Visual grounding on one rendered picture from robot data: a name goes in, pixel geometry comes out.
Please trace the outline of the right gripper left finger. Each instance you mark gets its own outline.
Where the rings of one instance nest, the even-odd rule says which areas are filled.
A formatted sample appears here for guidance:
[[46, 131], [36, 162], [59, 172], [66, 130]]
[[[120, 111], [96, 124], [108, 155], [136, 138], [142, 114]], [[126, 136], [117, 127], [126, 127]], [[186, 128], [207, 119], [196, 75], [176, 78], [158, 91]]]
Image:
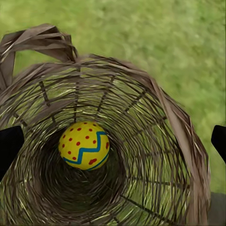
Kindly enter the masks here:
[[0, 183], [25, 143], [22, 127], [0, 130]]

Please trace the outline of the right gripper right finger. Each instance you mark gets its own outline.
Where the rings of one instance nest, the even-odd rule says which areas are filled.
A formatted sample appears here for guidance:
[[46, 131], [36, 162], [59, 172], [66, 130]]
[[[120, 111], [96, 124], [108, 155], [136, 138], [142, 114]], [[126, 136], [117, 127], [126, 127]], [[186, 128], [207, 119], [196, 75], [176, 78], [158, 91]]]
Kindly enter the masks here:
[[226, 127], [216, 125], [212, 132], [211, 142], [226, 163]]

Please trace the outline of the wicker basket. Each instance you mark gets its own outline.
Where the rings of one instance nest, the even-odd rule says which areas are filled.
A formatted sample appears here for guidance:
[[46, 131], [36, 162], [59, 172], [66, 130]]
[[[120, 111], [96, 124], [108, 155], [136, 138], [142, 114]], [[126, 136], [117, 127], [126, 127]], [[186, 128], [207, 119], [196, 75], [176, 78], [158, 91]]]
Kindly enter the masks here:
[[[13, 76], [16, 51], [24, 50], [35, 50], [59, 61], [43, 61], [37, 64], [32, 64], [31, 66], [22, 69], [16, 76]], [[75, 57], [73, 57], [73, 51], [76, 55]], [[89, 57], [95, 60], [86, 60], [86, 58]], [[109, 63], [96, 62], [98, 60], [106, 61]], [[81, 67], [93, 69], [94, 71], [81, 72]], [[62, 71], [72, 68], [75, 68], [75, 70], [68, 73], [61, 73]], [[98, 75], [93, 76], [90, 74]], [[67, 76], [45, 80], [51, 76], [59, 77], [60, 75]], [[80, 77], [80, 75], [88, 75], [90, 77], [82, 78]], [[103, 76], [111, 78], [111, 80], [100, 78]], [[126, 78], [129, 81], [116, 78], [116, 76]], [[139, 94], [139, 96], [126, 93], [119, 87], [113, 85], [113, 82], [115, 82], [114, 79], [124, 82], [126, 86], [132, 88], [134, 90], [133, 92], [136, 92], [137, 94]], [[45, 82], [56, 82], [44, 84], [44, 80]], [[101, 82], [97, 80], [107, 81]], [[132, 80], [137, 81], [139, 84], [134, 83]], [[76, 84], [62, 85], [64, 83], [70, 84], [74, 82], [76, 82]], [[31, 89], [26, 89], [36, 83], [39, 83], [39, 85], [37, 85], [36, 87], [33, 86]], [[142, 91], [142, 93], [127, 83], [137, 85], [139, 88], [141, 88], [140, 90]], [[38, 86], [40, 86], [41, 89], [33, 92]], [[100, 89], [96, 88], [101, 86], [107, 87]], [[74, 88], [64, 92], [69, 93], [62, 97], [48, 98], [48, 95], [55, 91], [54, 90], [47, 94], [48, 90], [66, 87]], [[119, 91], [123, 92], [131, 99], [134, 99], [134, 101], [125, 96], [130, 101], [132, 101], [130, 104], [127, 100], [120, 97], [123, 95], [119, 95], [111, 91], [110, 89], [113, 89], [112, 87], [115, 87]], [[16, 95], [13, 95], [18, 91], [20, 92]], [[80, 93], [79, 91], [88, 91], [88, 93]], [[18, 101], [16, 101], [23, 93], [25, 94]], [[87, 95], [91, 93], [98, 93], [102, 94], [103, 96], [100, 97]], [[115, 94], [120, 99], [129, 104], [129, 106], [125, 105], [123, 102], [120, 102], [116, 99], [116, 97], [113, 97], [108, 93]], [[156, 103], [152, 101], [146, 93], [152, 96]], [[33, 96], [23, 101], [30, 95]], [[34, 97], [36, 98], [33, 101], [30, 101], [30, 99]], [[30, 109], [32, 106], [34, 106], [33, 104], [35, 103], [35, 101], [43, 97], [44, 99], [36, 107]], [[79, 100], [77, 100], [78, 98], [92, 98], [100, 100], [100, 102], [97, 102], [95, 100], [79, 102]], [[106, 101], [105, 99], [112, 100], [116, 103], [120, 102], [123, 105], [119, 103], [118, 105], [125, 106], [127, 108], [123, 110], [121, 107], [116, 106], [116, 103], [110, 102], [108, 100]], [[143, 99], [148, 107], [144, 105], [140, 101], [140, 99]], [[159, 106], [156, 100], [162, 104], [162, 108]], [[24, 102], [26, 102], [25, 105], [18, 108], [18, 106]], [[134, 104], [139, 106], [144, 111], [144, 113], [138, 110], [134, 106]], [[187, 113], [186, 107], [184, 111], [184, 109], [181, 108], [179, 104], [185, 107], [175, 99], [172, 99], [165, 92], [163, 87], [157, 82], [157, 80], [150, 75], [149, 72], [143, 70], [142, 68], [131, 62], [116, 59], [113, 57], [106, 58], [89, 53], [79, 55], [77, 49], [72, 44], [71, 35], [60, 32], [60, 29], [55, 25], [43, 23], [26, 30], [4, 34], [0, 41], [0, 130], [3, 130], [5, 125], [7, 126], [11, 116], [13, 115], [14, 120], [12, 118], [13, 123], [11, 127], [14, 127], [16, 125], [20, 125], [22, 127], [25, 143], [22, 149], [19, 150], [19, 153], [16, 155], [16, 158], [12, 162], [9, 170], [2, 180], [2, 183], [0, 184], [0, 189], [3, 189], [4, 193], [4, 199], [2, 197], [4, 201], [4, 209], [0, 203], [0, 226], [30, 226], [27, 222], [30, 222], [31, 224], [33, 224], [33, 226], [109, 226], [111, 224], [109, 222], [114, 219], [115, 223], [112, 222], [114, 223], [112, 226], [126, 226], [136, 215], [126, 224], [125, 222], [141, 209], [144, 210], [142, 214], [145, 211], [149, 212], [149, 214], [141, 221], [142, 223], [140, 222], [141, 224], [139, 223], [140, 225], [138, 224], [138, 222], [142, 214], [139, 216], [140, 218], [138, 217], [139, 219], [136, 216], [135, 220], [138, 219], [138, 221], [135, 226], [137, 226], [137, 224], [141, 226], [145, 221], [147, 222], [148, 218], [151, 215], [152, 216], [150, 218], [150, 221], [147, 224], [145, 222], [146, 225], [144, 224], [144, 226], [150, 226], [152, 220], [155, 217], [156, 219], [153, 223], [153, 226], [155, 226], [155, 224], [157, 223], [157, 218], [160, 219], [158, 226], [160, 226], [161, 223], [163, 223], [162, 226], [186, 226], [187, 214], [189, 216], [189, 226], [209, 226], [209, 210], [212, 201], [210, 196], [210, 184], [212, 181], [212, 175], [209, 155], [195, 131], [191, 118]], [[110, 105], [117, 111], [114, 111], [110, 108], [110, 106], [106, 105]], [[161, 117], [155, 105], [163, 111], [165, 116]], [[27, 108], [19, 112], [25, 106], [27, 106]], [[144, 121], [140, 119], [134, 109], [133, 110], [135, 111], [141, 122], [139, 122], [136, 117], [130, 115], [128, 110], [131, 107], [135, 108], [139, 112], [137, 113], [142, 116], [147, 126], [144, 124]], [[27, 116], [36, 108], [38, 109], [36, 110], [34, 115], [27, 118]], [[65, 112], [64, 110], [67, 108], [74, 108], [74, 111], [61, 113]], [[78, 110], [77, 108], [84, 108], [86, 110], [76, 111]], [[149, 109], [154, 116], [150, 114], [147, 109]], [[16, 113], [17, 111], [19, 113]], [[171, 128], [174, 132], [176, 142], [168, 133], [163, 124], [163, 122], [165, 123], [164, 120], [166, 119], [169, 120]], [[56, 151], [56, 154], [55, 152], [53, 153], [55, 149], [55, 143], [58, 141], [58, 139], [60, 139], [65, 130], [72, 124], [81, 121], [93, 121], [94, 123], [99, 124], [107, 133], [110, 143], [109, 156], [112, 162], [112, 172], [113, 162], [117, 161], [118, 170], [116, 171], [116, 173], [118, 172], [118, 174], [115, 174], [113, 179], [109, 179], [110, 181], [108, 181], [106, 185], [105, 182], [107, 180], [106, 177], [108, 174], [106, 164], [107, 161], [105, 162], [105, 169], [103, 170], [103, 172], [101, 171], [101, 167], [99, 167], [98, 169], [90, 170], [78, 169], [79, 171], [75, 172], [77, 168], [66, 164], [66, 162], [63, 161], [62, 157], [60, 157], [61, 155], [59, 150]], [[138, 127], [134, 123], [140, 126], [141, 129], [138, 129]], [[155, 131], [152, 128], [152, 126], [155, 125], [157, 125], [161, 130], [165, 150], [163, 150], [162, 148], [163, 145], [160, 141], [160, 138], [157, 137]], [[167, 126], [166, 123], [165, 125]], [[146, 143], [149, 147], [149, 150], [145, 146], [145, 139], [143, 138], [142, 131], [145, 134], [147, 140]], [[139, 133], [143, 138], [143, 142], [138, 136]], [[167, 150], [164, 136], [168, 141], [169, 150]], [[127, 141], [126, 143], [128, 144], [129, 148], [124, 144], [124, 141]], [[50, 153], [51, 150], [52, 152], [47, 160], [42, 160], [44, 150], [49, 146], [50, 148], [48, 149], [47, 153]], [[116, 147], [117, 153], [114, 146]], [[116, 155], [118, 154], [118, 159], [116, 159], [111, 147], [114, 149]], [[129, 155], [128, 151], [132, 157], [127, 157], [127, 155]], [[45, 156], [47, 155], [47, 153], [45, 154]], [[55, 154], [54, 157], [52, 153], [53, 155]], [[169, 153], [172, 156], [172, 166], [170, 163]], [[179, 153], [182, 158], [181, 164], [179, 161]], [[174, 154], [176, 154], [177, 157], [177, 164], [175, 163]], [[168, 181], [162, 182], [162, 169], [164, 167], [163, 158], [165, 159], [166, 164], [165, 155], [167, 155], [169, 167], [171, 169], [171, 175], [169, 176], [170, 183]], [[205, 155], [207, 168], [205, 166]], [[65, 182], [64, 179], [62, 179], [61, 174], [61, 181], [59, 177], [56, 176], [55, 169], [56, 164], [59, 164], [57, 162], [60, 160], [59, 157], [61, 159], [60, 167], [66, 167], [66, 170], [61, 172], [62, 175], [63, 172], [65, 172], [66, 177], [64, 179], [67, 179], [70, 184], [74, 181], [74, 179], [76, 179], [77, 183], [74, 184], [76, 184], [77, 186], [72, 186]], [[159, 174], [160, 157], [161, 170]], [[146, 164], [149, 173], [151, 158], [152, 169], [150, 170], [152, 176], [151, 180], [149, 180], [149, 174], [147, 175], [146, 172]], [[44, 185], [43, 179], [41, 177], [42, 161], [44, 161], [43, 177], [46, 186]], [[182, 170], [183, 163], [186, 168], [186, 181]], [[174, 165], [176, 168], [175, 180]], [[187, 165], [189, 166], [189, 169], [191, 171], [191, 176], [189, 176], [190, 185], [187, 185], [187, 174], [189, 175]], [[136, 167], [138, 170], [137, 177], [135, 177]], [[157, 177], [155, 173], [156, 168], [158, 171]], [[181, 178], [179, 176], [179, 168]], [[56, 184], [52, 179], [52, 169]], [[72, 173], [75, 174], [74, 177], [71, 175]], [[89, 175], [86, 178], [90, 184], [89, 186], [84, 186], [86, 184], [83, 183], [87, 182], [82, 179], [86, 174]], [[89, 181], [91, 177], [93, 177], [93, 180]], [[164, 179], [165, 177], [166, 173], [164, 174]], [[131, 194], [131, 191], [133, 189], [132, 184], [134, 183], [134, 180], [136, 180], [138, 183], [137, 195], [140, 191], [140, 188], [142, 188], [143, 183], [143, 189], [141, 192], [142, 205], [138, 203], [139, 201], [133, 201], [133, 193], [137, 188], [137, 185], [131, 197], [129, 198], [129, 195]], [[175, 183], [173, 183], [173, 180], [175, 181]], [[152, 185], [152, 192], [149, 196], [149, 199], [152, 196], [151, 209], [146, 208], [147, 189], [149, 182], [151, 182]], [[96, 193], [98, 189], [95, 189], [100, 184], [103, 184], [103, 186], [100, 189], [98, 188], [99, 191]], [[146, 184], [147, 188], [145, 206], [143, 206]], [[56, 185], [58, 185], [63, 194], [66, 194], [72, 198], [64, 197], [63, 195], [61, 195]], [[162, 185], [164, 185], [164, 189], [161, 196]], [[159, 209], [160, 201], [164, 195], [164, 191], [167, 185], [170, 187], [170, 209], [167, 216], [164, 217], [163, 215], [165, 210], [167, 209], [167, 205], [165, 206], [163, 212], [162, 205], [161, 215], [159, 214]], [[155, 201], [153, 203], [153, 191], [155, 186]], [[55, 187], [59, 193], [55, 191], [53, 187]], [[83, 188], [83, 191], [77, 192], [77, 190], [79, 190], [78, 187]], [[172, 201], [174, 187], [174, 201]], [[180, 196], [177, 202], [177, 194], [179, 188]], [[113, 193], [102, 202], [102, 200], [104, 199], [103, 197], [109, 189], [111, 189]], [[182, 198], [185, 191], [185, 214], [182, 218], [182, 210], [184, 206], [184, 204], [182, 205]], [[98, 197], [93, 200], [90, 205], [99, 202], [101, 202], [101, 204], [94, 208], [88, 209], [86, 203], [87, 198], [85, 197], [85, 195], [95, 193], [96, 195], [92, 197], [91, 200], [96, 198], [97, 196]], [[7, 194], [10, 197], [11, 205], [9, 204]], [[76, 199], [76, 195], [84, 196], [85, 199]], [[187, 206], [188, 196], [189, 203]], [[63, 201], [61, 200], [61, 198], [73, 203]], [[169, 202], [169, 199], [167, 201], [167, 204]], [[59, 204], [58, 202], [68, 203], [72, 205], [71, 211], [63, 208], [63, 205]], [[73, 211], [74, 205], [85, 205], [75, 204], [81, 202], [86, 203], [87, 211], [83, 213], [72, 214], [72, 212], [79, 212]], [[181, 211], [179, 217], [177, 218], [176, 211], [180, 202]], [[138, 209], [132, 215], [132, 212], [135, 209], [134, 208], [131, 211], [130, 215], [129, 213], [127, 214], [127, 216], [129, 215], [129, 217], [127, 218], [126, 216], [120, 222], [120, 219], [117, 219], [116, 216], [131, 203], [138, 206], [140, 209]], [[173, 216], [171, 216], [169, 220], [168, 218], [170, 213], [172, 212], [173, 206]], [[30, 214], [26, 211], [28, 208]], [[2, 209], [5, 212], [5, 224], [3, 222]], [[11, 216], [11, 219], [9, 219], [8, 217], [8, 212]], [[30, 221], [27, 220], [22, 214], [25, 214]], [[129, 226], [133, 226], [135, 220]]]

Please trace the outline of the easter egg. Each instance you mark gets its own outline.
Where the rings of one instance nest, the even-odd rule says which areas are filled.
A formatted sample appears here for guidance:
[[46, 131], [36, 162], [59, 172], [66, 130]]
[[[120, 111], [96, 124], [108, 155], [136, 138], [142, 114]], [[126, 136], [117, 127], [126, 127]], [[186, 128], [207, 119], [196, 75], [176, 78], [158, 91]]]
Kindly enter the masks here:
[[58, 148], [66, 164], [81, 170], [101, 167], [110, 153], [106, 131], [93, 121], [81, 121], [68, 127], [60, 137]]

